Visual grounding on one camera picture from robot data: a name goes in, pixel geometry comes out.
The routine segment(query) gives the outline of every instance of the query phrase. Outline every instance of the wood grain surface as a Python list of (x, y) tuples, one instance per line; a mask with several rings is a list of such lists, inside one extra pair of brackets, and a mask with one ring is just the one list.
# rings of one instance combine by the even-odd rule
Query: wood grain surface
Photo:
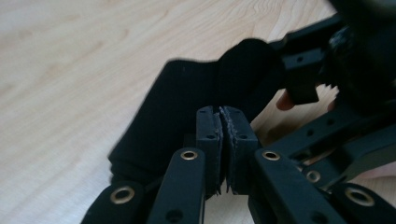
[[(319, 0), (0, 1), (0, 223), (79, 223), (169, 59), (216, 60), (332, 14)], [(318, 92), (281, 112), (280, 91), (252, 123), (262, 142), (325, 113), (336, 90)], [(360, 182), (396, 204), (395, 178)], [(247, 197), (210, 199), (205, 223), (253, 223)]]

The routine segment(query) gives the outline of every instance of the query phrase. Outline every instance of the black plastic part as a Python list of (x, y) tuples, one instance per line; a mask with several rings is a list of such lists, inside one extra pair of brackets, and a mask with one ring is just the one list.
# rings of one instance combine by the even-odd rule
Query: black plastic part
[(334, 15), (301, 30), (287, 33), (283, 39), (272, 42), (270, 45), (280, 55), (293, 55), (316, 48), (325, 49), (329, 44), (330, 36), (343, 26), (341, 18)]
[(314, 103), (319, 100), (316, 86), (320, 82), (319, 72), (323, 57), (322, 49), (311, 49), (297, 55), (283, 57), (288, 73), (286, 90), (296, 105)]
[(259, 140), (245, 118), (244, 113), (236, 108), (220, 108), (225, 135), (225, 150), (228, 152), (227, 186), (233, 194), (249, 194), (251, 174), (249, 159), (260, 147)]
[(371, 190), (356, 184), (340, 184), (331, 202), (348, 223), (395, 223), (396, 209)]
[(259, 149), (252, 166), (278, 223), (345, 223), (292, 161), (282, 154)]
[(248, 210), (255, 224), (276, 224), (277, 218), (271, 204), (255, 182), (247, 200)]
[(221, 169), (221, 151), (223, 133), (219, 112), (213, 111), (213, 106), (207, 106), (197, 111), (196, 147), (205, 153), (206, 195), (221, 194), (220, 185), (225, 174)]
[(362, 118), (348, 105), (339, 104), (334, 110), (305, 124), (265, 149), (276, 150), (288, 158), (304, 161), (321, 154), (333, 144), (346, 140), (350, 137), (346, 132)]
[(143, 187), (132, 181), (112, 184), (96, 198), (81, 223), (137, 223), (144, 194)]
[(315, 186), (328, 188), (392, 161), (396, 161), (396, 124), (337, 148), (329, 157), (305, 167), (303, 174), (318, 172), (320, 180)]
[(203, 223), (204, 207), (205, 154), (182, 148), (169, 163), (147, 223)]
[(316, 86), (326, 82), (321, 74), (324, 52), (331, 36), (343, 26), (340, 17), (334, 15), (270, 43), (282, 56), (287, 72), (283, 87), (296, 105), (318, 101)]

